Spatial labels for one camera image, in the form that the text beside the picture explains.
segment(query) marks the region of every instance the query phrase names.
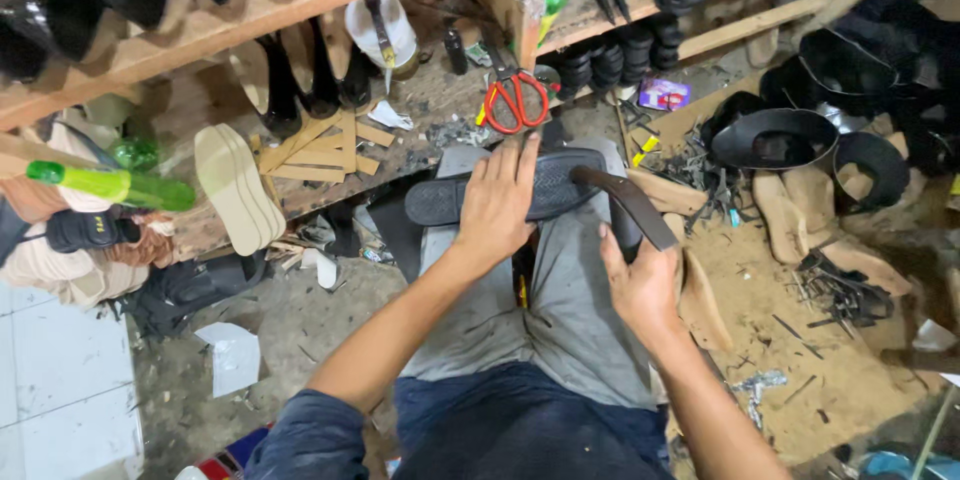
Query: person's right hand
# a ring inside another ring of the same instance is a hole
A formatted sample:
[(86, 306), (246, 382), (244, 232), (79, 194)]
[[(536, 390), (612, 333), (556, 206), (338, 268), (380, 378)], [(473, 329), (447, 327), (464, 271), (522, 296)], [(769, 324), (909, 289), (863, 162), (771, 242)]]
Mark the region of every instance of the person's right hand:
[(610, 226), (600, 223), (599, 233), (609, 293), (620, 319), (647, 349), (661, 338), (686, 333), (677, 314), (673, 286), (677, 250), (657, 251), (650, 240), (644, 239), (636, 259), (628, 265)]

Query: green plastic bottle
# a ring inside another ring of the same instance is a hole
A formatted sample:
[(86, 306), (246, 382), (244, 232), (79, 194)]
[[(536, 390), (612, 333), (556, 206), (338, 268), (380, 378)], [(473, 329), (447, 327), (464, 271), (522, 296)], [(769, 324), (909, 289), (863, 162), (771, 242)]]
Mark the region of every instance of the green plastic bottle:
[(184, 182), (123, 169), (87, 170), (53, 161), (32, 161), (27, 166), (27, 178), (138, 208), (183, 212), (197, 199), (197, 193)]

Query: white paper scrap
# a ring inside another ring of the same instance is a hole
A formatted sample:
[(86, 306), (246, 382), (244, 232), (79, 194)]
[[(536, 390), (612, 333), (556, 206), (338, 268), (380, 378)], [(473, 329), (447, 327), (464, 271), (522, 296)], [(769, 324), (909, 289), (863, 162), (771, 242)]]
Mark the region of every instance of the white paper scrap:
[(220, 398), (256, 383), (260, 374), (260, 341), (230, 322), (214, 322), (197, 330), (213, 346), (213, 397)]
[(387, 128), (414, 129), (414, 122), (410, 119), (410, 115), (398, 113), (386, 99), (380, 99), (373, 110), (366, 113), (366, 118), (372, 118)]

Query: plastic bottle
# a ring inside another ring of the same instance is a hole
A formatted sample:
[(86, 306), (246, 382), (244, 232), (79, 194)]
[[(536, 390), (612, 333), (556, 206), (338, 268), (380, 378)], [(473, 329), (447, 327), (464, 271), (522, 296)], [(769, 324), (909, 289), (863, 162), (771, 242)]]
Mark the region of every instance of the plastic bottle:
[(129, 170), (87, 170), (53, 161), (32, 161), (27, 178), (63, 186), (112, 203), (183, 212), (193, 207), (197, 193), (184, 182), (138, 174)]
[[(417, 33), (414, 32), (401, 0), (380, 0), (380, 15), (390, 38), (395, 55), (392, 78), (404, 81), (413, 77), (420, 62), (417, 61)], [(364, 4), (364, 0), (354, 0), (346, 5), (346, 31), (353, 38), (360, 51), (363, 51), (374, 64), (386, 70), (387, 64), (380, 52), (377, 29), (374, 18)]]

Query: cardboard strip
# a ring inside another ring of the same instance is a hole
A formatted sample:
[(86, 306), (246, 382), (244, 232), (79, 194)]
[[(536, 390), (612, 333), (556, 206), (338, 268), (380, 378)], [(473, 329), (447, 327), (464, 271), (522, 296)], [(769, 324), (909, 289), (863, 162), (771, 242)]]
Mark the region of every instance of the cardboard strip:
[(366, 173), (367, 175), (376, 175), (377, 169), (379, 168), (380, 162), (378, 160), (362, 155), (357, 156), (357, 171)]
[(392, 142), (394, 142), (394, 136), (386, 131), (381, 131), (376, 127), (370, 127), (366, 123), (357, 122), (357, 137), (361, 139), (366, 139), (369, 142), (380, 145), (381, 147), (389, 147)]
[(307, 146), (311, 141), (320, 137), (325, 131), (333, 128), (344, 118), (343, 109), (337, 111), (337, 114), (327, 119), (310, 118), (303, 113), (304, 128), (293, 137), (288, 137), (286, 141), (276, 148), (264, 148), (263, 155), (260, 157), (260, 174), (267, 174), (270, 171), (283, 165), (288, 157)]
[(293, 180), (314, 180), (318, 182), (343, 182), (346, 173), (340, 168), (294, 167), (281, 165), (270, 172), (271, 177)]
[(357, 118), (353, 116), (343, 118), (337, 122), (337, 126), (343, 130), (343, 172), (356, 173), (357, 171)]

